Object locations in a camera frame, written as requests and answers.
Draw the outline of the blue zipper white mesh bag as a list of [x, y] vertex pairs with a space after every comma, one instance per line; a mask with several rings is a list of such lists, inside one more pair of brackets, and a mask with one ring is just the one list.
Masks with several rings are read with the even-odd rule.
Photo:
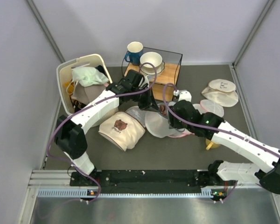
[[169, 128], [168, 117], [161, 115], [160, 112], [146, 112], [145, 126], [157, 138], [169, 137], [169, 135], [177, 133], [176, 129]]

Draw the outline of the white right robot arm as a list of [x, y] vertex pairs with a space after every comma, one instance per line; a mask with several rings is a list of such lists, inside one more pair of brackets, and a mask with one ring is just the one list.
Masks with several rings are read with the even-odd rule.
[[172, 128], [186, 129], [197, 137], [223, 145], [249, 160], [249, 163], [215, 161], [210, 164], [208, 178], [211, 183], [250, 182], [280, 195], [280, 149], [244, 134], [214, 113], [200, 113], [191, 103], [188, 91], [175, 90], [174, 96], [178, 101], [166, 106]]

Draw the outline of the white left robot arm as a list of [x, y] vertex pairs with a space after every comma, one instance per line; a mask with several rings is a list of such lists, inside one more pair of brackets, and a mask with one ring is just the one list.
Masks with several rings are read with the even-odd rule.
[[152, 84], [143, 74], [129, 70], [119, 82], [111, 83], [102, 93], [80, 111], [57, 120], [54, 142], [66, 154], [76, 170], [81, 173], [80, 179], [86, 185], [96, 181], [95, 166], [86, 152], [85, 134], [110, 110], [124, 102], [137, 102], [139, 109], [158, 112], [159, 107], [154, 99]]

